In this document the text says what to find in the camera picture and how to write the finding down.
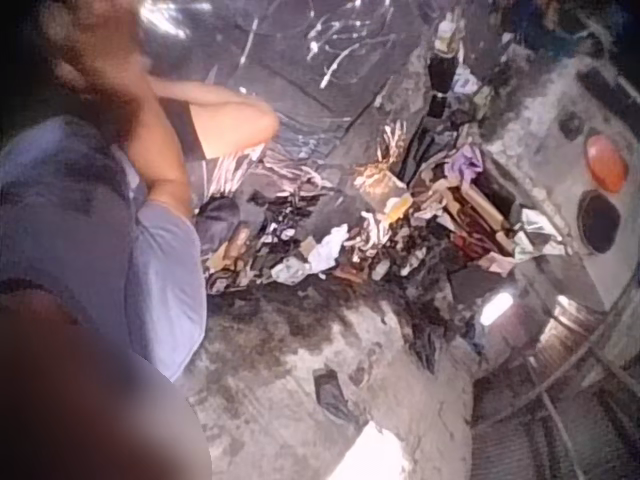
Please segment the fabric scrap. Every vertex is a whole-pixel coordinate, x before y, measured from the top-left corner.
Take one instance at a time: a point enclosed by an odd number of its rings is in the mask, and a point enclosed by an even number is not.
[[[478,147],[465,145],[445,165],[444,172],[450,180],[469,186],[478,173],[484,170],[482,154]]]

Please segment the concrete wall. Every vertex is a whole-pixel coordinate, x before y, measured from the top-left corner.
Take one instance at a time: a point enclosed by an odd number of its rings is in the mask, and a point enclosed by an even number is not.
[[[325,479],[367,420],[393,433],[402,478],[468,478],[472,382],[453,347],[437,374],[403,341],[403,313],[350,285],[312,280],[225,295],[180,386],[203,425],[214,478]],[[313,372],[335,369],[359,427],[316,403]]]

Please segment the debris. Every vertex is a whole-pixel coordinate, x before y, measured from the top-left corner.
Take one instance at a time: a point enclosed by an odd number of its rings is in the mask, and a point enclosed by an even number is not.
[[[276,282],[290,286],[300,283],[309,273],[309,265],[296,257],[287,257],[271,269],[271,276]]]
[[[431,118],[442,118],[447,109],[447,96],[442,93],[433,92],[427,116]]]
[[[522,209],[522,226],[528,233],[541,233],[549,235],[553,239],[561,242],[562,235],[558,233],[549,219],[537,210],[530,208]]]
[[[438,349],[431,331],[424,329],[418,333],[414,328],[413,340],[409,344],[409,350],[415,354],[422,366],[431,375],[436,374],[436,354]]]
[[[416,212],[413,214],[414,218],[422,218],[423,220],[429,220],[435,216],[440,216],[444,214],[444,207],[447,204],[447,201],[441,195],[438,195],[438,198],[435,201],[431,201],[425,206],[423,206],[423,210]]]
[[[300,244],[300,253],[304,255],[304,258],[309,258],[311,252],[318,246],[317,242],[313,237],[309,236],[307,239]]]
[[[424,257],[426,256],[427,256],[426,247],[419,248],[414,252],[412,252],[411,255],[409,255],[407,264],[404,267],[402,267],[402,269],[400,270],[400,276],[406,277],[407,275],[409,275],[413,270],[416,269],[418,265],[420,265],[420,262],[422,262],[422,260],[424,260]]]
[[[207,294],[220,295],[231,284],[233,275],[229,270],[221,270],[209,275],[206,282]]]
[[[451,230],[453,233],[458,233],[460,231],[460,229],[456,227],[455,223],[453,223],[453,220],[451,220],[451,216],[448,213],[443,213],[436,221],[443,227]]]
[[[316,390],[316,402],[332,417],[359,425],[359,418],[349,408],[349,403],[342,392],[338,373],[325,368],[313,373],[313,383]]]
[[[354,263],[375,257],[380,247],[387,243],[391,237],[386,218],[379,218],[369,212],[361,212],[361,215],[365,219],[364,225],[354,238],[347,240],[344,244],[353,249],[352,261]]]
[[[473,95],[480,89],[480,81],[471,73],[471,69],[464,64],[458,65],[451,87],[453,93],[459,95]]]
[[[480,149],[473,145],[465,145],[458,150],[445,165],[445,174],[451,180],[468,186],[476,175],[484,169]]]
[[[502,43],[502,45],[506,45],[507,43],[509,43],[514,38],[515,38],[515,34],[510,33],[510,32],[504,32],[502,34],[502,38],[500,39],[500,43]]]
[[[402,217],[413,202],[407,186],[389,171],[404,154],[405,144],[406,124],[396,121],[387,125],[377,161],[357,168],[353,181],[363,198],[376,212],[386,215],[390,223]]]
[[[309,254],[310,273],[320,273],[335,267],[342,244],[349,237],[349,226],[344,223],[331,230]]]
[[[224,250],[225,262],[233,262],[244,253],[250,235],[251,229],[246,224],[240,224],[236,227]]]
[[[349,265],[340,265],[337,269],[331,272],[335,277],[349,280],[350,282],[362,284],[367,279],[364,272],[359,272]]]
[[[482,120],[489,111],[489,104],[493,97],[493,88],[489,85],[483,86],[473,97],[473,103],[476,106],[476,120]]]
[[[525,260],[529,260],[530,258],[538,255],[531,243],[531,240],[527,238],[527,235],[524,232],[518,232],[513,238],[513,241],[516,244],[516,249],[513,254],[516,262],[524,262]]]
[[[484,196],[484,194],[478,190],[474,185],[467,185],[460,189],[460,193],[467,200],[473,208],[480,214],[480,216],[487,222],[487,224],[496,231],[504,230],[508,228],[506,219],[498,211],[496,207]]]
[[[506,277],[518,262],[510,257],[505,257],[495,252],[491,252],[478,260],[478,266],[488,272],[499,273]]]
[[[390,267],[391,260],[389,260],[388,258],[382,259],[371,272],[371,278],[374,281],[379,282],[387,274]]]

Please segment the paper scrap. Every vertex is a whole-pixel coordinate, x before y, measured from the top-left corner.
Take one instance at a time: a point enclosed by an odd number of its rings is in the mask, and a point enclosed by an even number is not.
[[[300,283],[309,273],[309,265],[296,257],[287,257],[271,269],[276,282],[290,286]]]
[[[483,170],[484,164],[480,150],[469,144],[458,150],[444,167],[447,178],[461,182],[463,187],[469,186],[471,180]]]
[[[522,224],[527,232],[531,233],[543,233],[562,241],[562,235],[558,233],[555,227],[551,224],[549,219],[537,210],[531,210],[529,208],[522,209]]]
[[[478,260],[478,266],[488,272],[499,273],[503,277],[506,277],[517,263],[515,259],[504,257],[495,252],[491,252]]]
[[[453,77],[451,89],[459,95],[473,95],[480,89],[480,81],[471,73],[469,67],[461,63]]]
[[[335,267],[342,244],[349,238],[349,226],[344,223],[331,230],[322,242],[309,254],[310,273],[320,273]]]

